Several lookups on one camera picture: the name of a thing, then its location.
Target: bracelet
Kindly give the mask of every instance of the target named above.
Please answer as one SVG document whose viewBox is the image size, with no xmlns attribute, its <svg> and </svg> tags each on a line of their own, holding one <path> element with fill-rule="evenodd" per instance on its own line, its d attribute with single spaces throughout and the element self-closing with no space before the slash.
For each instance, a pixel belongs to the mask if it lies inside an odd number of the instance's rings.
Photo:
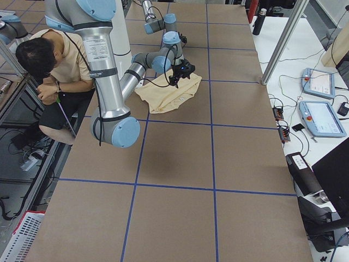
<svg viewBox="0 0 349 262">
<path fill-rule="evenodd" d="M 61 90 L 61 87 L 59 86 L 59 81 L 56 81 L 56 86 L 57 86 L 57 93 L 59 93 Z"/>
</svg>

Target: person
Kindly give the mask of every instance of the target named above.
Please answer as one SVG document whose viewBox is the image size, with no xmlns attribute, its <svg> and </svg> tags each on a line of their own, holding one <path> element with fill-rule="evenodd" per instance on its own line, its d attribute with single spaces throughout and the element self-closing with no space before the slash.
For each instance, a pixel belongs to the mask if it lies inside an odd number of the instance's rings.
<svg viewBox="0 0 349 262">
<path fill-rule="evenodd" d="M 53 29 L 34 34 L 16 49 L 16 57 L 23 68 L 34 78 L 42 79 L 37 88 L 38 97 L 45 104 L 39 120 L 40 130 L 68 145 L 72 145 L 75 138 L 66 127 L 67 120 L 56 101 L 60 99 L 68 119 L 78 112 L 77 125 L 80 126 L 94 92 L 93 80 L 81 55 L 86 60 L 79 35 Z"/>
</svg>

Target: brown table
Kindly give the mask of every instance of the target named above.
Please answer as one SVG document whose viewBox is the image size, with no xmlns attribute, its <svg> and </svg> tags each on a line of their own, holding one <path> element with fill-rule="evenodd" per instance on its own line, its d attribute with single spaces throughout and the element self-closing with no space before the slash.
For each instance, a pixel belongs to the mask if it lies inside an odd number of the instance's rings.
<svg viewBox="0 0 349 262">
<path fill-rule="evenodd" d="M 312 261 L 244 8 L 154 5 L 176 13 L 199 89 L 162 115 L 133 94 L 126 149 L 90 135 L 94 99 L 26 261 Z M 159 49 L 143 23 L 133 4 L 133 54 Z"/>
</svg>

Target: black hair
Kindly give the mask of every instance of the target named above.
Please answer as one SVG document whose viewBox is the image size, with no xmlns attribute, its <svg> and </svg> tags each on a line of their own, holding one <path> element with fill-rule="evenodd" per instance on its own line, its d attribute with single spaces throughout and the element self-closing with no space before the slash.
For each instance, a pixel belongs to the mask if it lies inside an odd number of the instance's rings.
<svg viewBox="0 0 349 262">
<path fill-rule="evenodd" d="M 35 78 L 48 78 L 56 59 L 55 46 L 46 38 L 34 38 L 21 43 L 16 49 L 19 63 Z"/>
</svg>

